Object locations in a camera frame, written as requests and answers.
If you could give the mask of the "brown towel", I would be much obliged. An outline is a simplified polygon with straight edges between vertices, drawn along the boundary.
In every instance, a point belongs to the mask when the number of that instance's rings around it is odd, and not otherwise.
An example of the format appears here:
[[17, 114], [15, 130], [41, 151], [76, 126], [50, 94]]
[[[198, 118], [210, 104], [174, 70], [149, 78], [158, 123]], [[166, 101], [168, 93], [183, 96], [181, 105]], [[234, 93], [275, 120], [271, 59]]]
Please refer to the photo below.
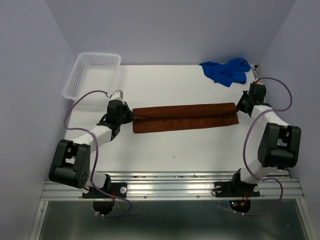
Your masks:
[[135, 134], [196, 130], [237, 125], [233, 102], [134, 108]]

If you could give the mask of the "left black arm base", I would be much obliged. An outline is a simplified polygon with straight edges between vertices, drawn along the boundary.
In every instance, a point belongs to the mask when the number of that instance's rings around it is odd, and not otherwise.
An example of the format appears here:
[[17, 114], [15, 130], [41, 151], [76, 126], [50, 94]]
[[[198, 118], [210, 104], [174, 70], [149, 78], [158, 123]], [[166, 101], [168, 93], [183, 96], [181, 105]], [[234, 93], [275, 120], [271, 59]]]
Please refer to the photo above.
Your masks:
[[[127, 183], [126, 182], [113, 182], [111, 176], [106, 174], [102, 191], [119, 198], [127, 197]], [[110, 199], [109, 196], [97, 191], [94, 187], [85, 187], [82, 191], [83, 199]]]

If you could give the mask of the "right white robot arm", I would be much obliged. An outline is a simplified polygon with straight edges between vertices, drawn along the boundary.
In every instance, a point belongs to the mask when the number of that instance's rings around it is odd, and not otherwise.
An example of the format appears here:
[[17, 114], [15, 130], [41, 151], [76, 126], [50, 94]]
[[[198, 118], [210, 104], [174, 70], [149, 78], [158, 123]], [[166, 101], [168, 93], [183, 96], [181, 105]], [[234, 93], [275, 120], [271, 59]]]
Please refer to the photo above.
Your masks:
[[302, 130], [276, 114], [277, 111], [265, 102], [266, 93], [265, 85], [253, 82], [236, 105], [239, 111], [253, 119], [245, 137], [243, 157], [246, 156], [247, 143], [255, 124], [262, 127], [263, 134], [256, 159], [251, 163], [244, 159], [244, 167], [234, 174], [238, 178], [230, 182], [231, 192], [235, 195], [246, 192], [248, 184], [257, 184], [270, 173], [293, 168], [298, 162]]

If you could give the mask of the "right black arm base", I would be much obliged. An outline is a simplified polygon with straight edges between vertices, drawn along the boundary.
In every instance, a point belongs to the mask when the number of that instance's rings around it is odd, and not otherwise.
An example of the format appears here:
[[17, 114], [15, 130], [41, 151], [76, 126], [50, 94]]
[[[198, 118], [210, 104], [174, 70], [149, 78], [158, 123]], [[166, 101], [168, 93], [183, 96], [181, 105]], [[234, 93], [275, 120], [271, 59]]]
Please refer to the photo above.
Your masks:
[[242, 198], [259, 197], [260, 192], [257, 184], [241, 181], [241, 170], [239, 169], [229, 181], [216, 181], [211, 191], [217, 198]]

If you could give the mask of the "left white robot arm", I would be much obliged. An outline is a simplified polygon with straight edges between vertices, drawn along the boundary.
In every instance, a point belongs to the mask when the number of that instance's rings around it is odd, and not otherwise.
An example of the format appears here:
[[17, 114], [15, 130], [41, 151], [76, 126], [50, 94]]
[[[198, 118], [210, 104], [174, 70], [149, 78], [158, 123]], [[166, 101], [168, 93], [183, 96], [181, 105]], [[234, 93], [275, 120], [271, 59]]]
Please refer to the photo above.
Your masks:
[[91, 154], [99, 153], [99, 147], [111, 142], [119, 134], [121, 126], [130, 123], [135, 116], [128, 104], [120, 99], [111, 99], [106, 114], [97, 125], [86, 134], [73, 140], [58, 142], [48, 178], [52, 182], [78, 189], [91, 187], [100, 197], [111, 193], [107, 175], [94, 171]]

